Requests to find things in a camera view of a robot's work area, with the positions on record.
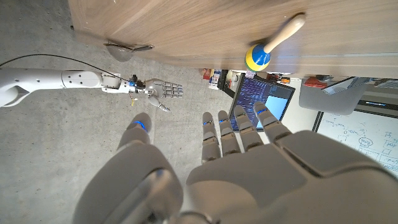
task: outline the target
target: robot finger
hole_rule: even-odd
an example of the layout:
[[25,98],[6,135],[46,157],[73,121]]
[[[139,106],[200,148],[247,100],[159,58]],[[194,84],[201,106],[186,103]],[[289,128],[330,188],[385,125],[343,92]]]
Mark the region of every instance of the robot finger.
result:
[[218,123],[221,131],[221,149],[223,156],[232,153],[241,153],[238,140],[236,140],[228,114],[225,111],[218,112]]
[[209,112],[203,114],[203,143],[201,163],[213,161],[221,157],[213,117]]
[[132,142],[150,144],[148,132],[152,127],[150,117],[146,113],[137,114],[127,127],[120,140],[118,151],[123,150]]
[[163,86],[164,90],[182,91],[182,87]]
[[183,91],[166,90],[166,94],[169,95],[182,95]]
[[247,152],[251,148],[263,145],[257,129],[246,115],[242,106],[236,106],[234,109],[236,123],[238,124],[244,151]]
[[275,142],[280,138],[292,134],[278,119],[276,119],[263,102],[256,102],[253,105],[253,110],[270,142]]
[[182,88],[182,85],[176,84],[176,83],[170,83],[170,82],[162,82],[163,86],[171,86],[174,88]]
[[179,94],[165,94],[164,98],[182,98],[182,95]]
[[170,112],[170,109],[168,109],[165,105],[163,105],[156,96],[149,96],[148,100],[149,100],[149,103],[151,103],[154,106],[159,107],[161,110]]

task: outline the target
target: robotic hand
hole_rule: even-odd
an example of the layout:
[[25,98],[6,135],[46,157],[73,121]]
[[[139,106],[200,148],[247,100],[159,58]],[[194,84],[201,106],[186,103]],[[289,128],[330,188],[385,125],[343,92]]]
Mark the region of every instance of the robotic hand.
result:
[[220,111],[221,153],[215,122],[203,114],[202,165],[184,190],[149,144],[150,118],[137,115],[83,192],[73,222],[398,223],[398,181],[383,167],[317,133],[292,134],[263,103],[253,109],[271,143],[237,106],[243,153]]
[[149,95],[149,103],[166,112],[170,112],[170,109],[165,107],[158,98],[182,98],[182,86],[175,83],[153,78],[145,81],[145,87]]
[[138,80],[136,75],[91,71],[0,68],[0,107],[14,106],[36,90],[102,88],[107,93],[144,93],[149,102],[170,112],[159,98],[182,98],[182,86],[159,79]]

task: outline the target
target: wooden handle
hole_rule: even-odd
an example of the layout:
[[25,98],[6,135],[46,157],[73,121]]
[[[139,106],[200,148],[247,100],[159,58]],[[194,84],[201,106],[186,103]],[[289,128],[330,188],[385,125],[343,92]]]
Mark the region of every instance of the wooden handle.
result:
[[305,23],[305,15],[299,14],[295,16],[286,26],[264,47],[264,51],[268,54],[282,41],[288,39],[295,34]]

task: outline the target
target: cable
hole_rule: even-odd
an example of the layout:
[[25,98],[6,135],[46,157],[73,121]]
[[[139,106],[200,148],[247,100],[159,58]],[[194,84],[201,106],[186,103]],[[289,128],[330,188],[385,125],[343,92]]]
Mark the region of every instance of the cable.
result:
[[24,56],[16,57],[16,58],[14,58],[14,59],[8,60],[7,62],[4,62],[4,63],[0,64],[0,67],[2,67],[3,65],[5,65],[5,64],[7,64],[7,63],[13,62],[13,61],[15,61],[15,60],[18,60],[18,59],[21,59],[21,58],[24,58],[24,57],[31,57],[31,56],[52,56],[52,57],[59,57],[59,58],[64,58],[64,59],[73,60],[73,61],[76,61],[76,62],[83,63],[83,64],[85,64],[85,65],[91,66],[91,67],[93,67],[93,68],[95,68],[95,69],[98,69],[98,70],[100,70],[100,71],[102,71],[102,72],[106,72],[106,73],[108,73],[108,74],[110,74],[110,75],[112,75],[112,76],[114,76],[114,77],[116,77],[116,78],[120,78],[121,80],[124,80],[124,81],[129,82],[129,80],[125,80],[124,78],[118,77],[117,75],[113,75],[113,74],[110,73],[110,72],[107,72],[107,71],[105,71],[105,70],[103,70],[103,69],[100,69],[100,68],[98,68],[98,67],[96,67],[96,66],[94,66],[94,65],[90,65],[89,63],[82,62],[81,60],[77,60],[77,59],[70,58],[70,57],[59,56],[59,55],[52,55],[52,54],[30,54],[30,55],[24,55]]

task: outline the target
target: red object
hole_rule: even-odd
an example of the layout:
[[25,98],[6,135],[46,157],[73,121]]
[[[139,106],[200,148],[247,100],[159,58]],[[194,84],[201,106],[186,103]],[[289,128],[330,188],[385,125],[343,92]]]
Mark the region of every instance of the red object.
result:
[[205,80],[209,80],[210,79],[211,69],[204,68],[202,73],[203,73],[203,79],[205,79]]
[[324,88],[324,87],[328,86],[326,83],[320,82],[315,77],[310,77],[309,79],[307,79],[307,81],[305,81],[304,85],[308,86],[308,87],[315,87],[315,88]]

